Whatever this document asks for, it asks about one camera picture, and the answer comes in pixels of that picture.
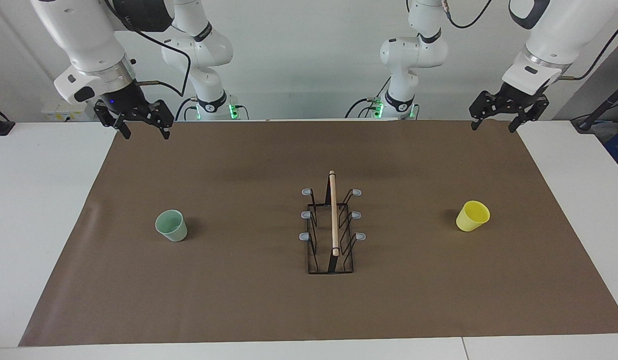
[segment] white table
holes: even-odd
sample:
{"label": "white table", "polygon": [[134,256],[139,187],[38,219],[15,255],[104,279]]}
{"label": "white table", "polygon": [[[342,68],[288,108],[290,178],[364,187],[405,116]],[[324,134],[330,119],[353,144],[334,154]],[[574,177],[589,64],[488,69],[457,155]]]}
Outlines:
{"label": "white table", "polygon": [[[567,122],[519,133],[618,303],[618,166]],[[17,349],[114,134],[99,123],[19,123],[0,137],[0,359],[618,360],[618,334]]]}

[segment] wooden handle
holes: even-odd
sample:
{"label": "wooden handle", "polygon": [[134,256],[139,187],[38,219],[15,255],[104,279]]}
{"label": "wooden handle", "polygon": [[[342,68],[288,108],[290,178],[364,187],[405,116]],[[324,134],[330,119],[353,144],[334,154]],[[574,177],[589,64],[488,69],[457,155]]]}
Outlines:
{"label": "wooden handle", "polygon": [[336,172],[333,170],[329,173],[329,184],[331,184],[331,236],[333,237],[333,255],[340,256],[338,196],[336,194]]}

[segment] metal rack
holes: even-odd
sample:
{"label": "metal rack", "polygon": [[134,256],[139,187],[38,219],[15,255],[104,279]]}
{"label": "metal rack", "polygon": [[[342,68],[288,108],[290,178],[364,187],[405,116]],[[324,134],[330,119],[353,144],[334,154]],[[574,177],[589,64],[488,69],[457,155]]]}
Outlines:
{"label": "metal rack", "polygon": [[[326,193],[324,203],[316,203],[313,189],[302,190],[303,196],[311,196],[311,203],[301,214],[307,224],[306,232],[300,234],[300,240],[307,243],[307,271],[310,275],[350,274],[354,272],[353,248],[358,241],[365,240],[366,235],[352,230],[352,221],[360,219],[362,214],[350,211],[348,202],[352,197],[362,196],[362,191],[350,189],[344,200],[341,203],[337,202],[336,174],[335,171],[331,171]],[[318,243],[316,234],[319,232],[318,213],[327,209],[331,210],[332,239],[328,248]]]}

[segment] brown mat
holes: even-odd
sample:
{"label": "brown mat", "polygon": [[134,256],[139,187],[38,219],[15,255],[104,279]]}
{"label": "brown mat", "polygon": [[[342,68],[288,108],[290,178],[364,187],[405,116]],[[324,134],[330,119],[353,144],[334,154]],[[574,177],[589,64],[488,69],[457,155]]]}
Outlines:
{"label": "brown mat", "polygon": [[[21,346],[618,333],[618,307],[507,123],[179,123],[115,138]],[[307,275],[300,212],[364,192],[355,273]],[[491,221],[455,228],[465,201]],[[154,229],[185,214],[189,237]]]}

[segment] mint green cup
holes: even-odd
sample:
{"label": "mint green cup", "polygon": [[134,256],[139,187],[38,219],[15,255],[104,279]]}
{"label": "mint green cup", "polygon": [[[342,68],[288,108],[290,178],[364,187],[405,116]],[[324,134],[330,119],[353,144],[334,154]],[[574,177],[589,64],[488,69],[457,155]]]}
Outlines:
{"label": "mint green cup", "polygon": [[187,237],[187,224],[182,212],[166,210],[155,220],[155,230],[172,242],[181,242]]}

